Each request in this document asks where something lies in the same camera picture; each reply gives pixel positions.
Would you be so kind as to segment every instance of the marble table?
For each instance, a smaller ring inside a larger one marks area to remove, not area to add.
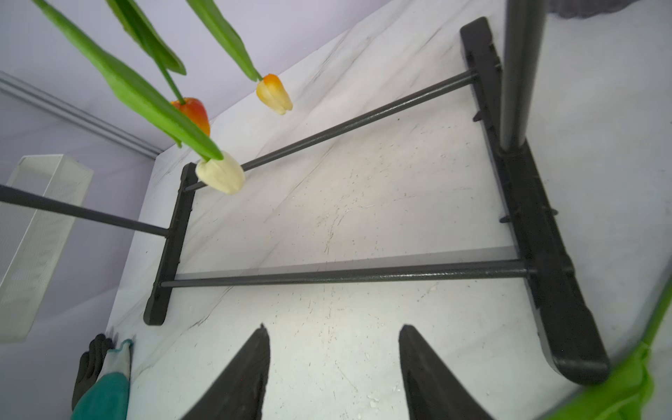
[[[482,15],[502,54],[503,2],[392,0],[281,74],[294,111],[277,116],[252,93],[214,119],[212,137],[245,162],[461,73],[458,31]],[[549,17],[528,128],[617,359],[671,268],[671,17],[666,0]],[[198,191],[178,278],[515,257],[475,111],[461,88],[254,169],[237,195]],[[142,221],[168,225],[181,169],[196,157],[176,147],[159,156]],[[522,279],[180,289],[165,324],[148,327],[162,249],[162,238],[135,234],[108,325],[136,342],[129,420],[179,419],[262,323],[265,419],[407,419],[405,323],[498,419],[535,418],[578,389],[546,363]],[[669,405],[669,321],[645,419]]]

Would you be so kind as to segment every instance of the yellow tulip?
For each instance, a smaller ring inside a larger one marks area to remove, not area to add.
[[[224,159],[221,161],[201,160],[196,165],[196,175],[198,179],[216,190],[226,194],[235,194],[245,183],[245,173],[230,154],[222,151],[222,155]]]
[[[257,85],[257,96],[273,111],[280,115],[291,111],[292,100],[287,94],[282,82],[276,75],[268,75]]]

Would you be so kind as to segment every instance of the green cloth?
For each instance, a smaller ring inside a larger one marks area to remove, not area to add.
[[[586,388],[546,420],[641,420],[642,408],[653,395],[653,378],[646,365],[653,339],[672,302],[672,278],[648,322],[642,341],[603,384]]]

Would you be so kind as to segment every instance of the red tulip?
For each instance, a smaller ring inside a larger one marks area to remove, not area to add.
[[[175,108],[186,115],[194,124],[198,126],[206,136],[210,135],[210,122],[208,121],[208,113],[203,103],[194,97],[184,98],[184,104],[179,101],[172,101]]]

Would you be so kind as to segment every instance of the gray cloth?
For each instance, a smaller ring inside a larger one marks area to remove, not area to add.
[[[548,0],[548,11],[560,17],[591,17],[600,13],[613,13],[637,0]]]

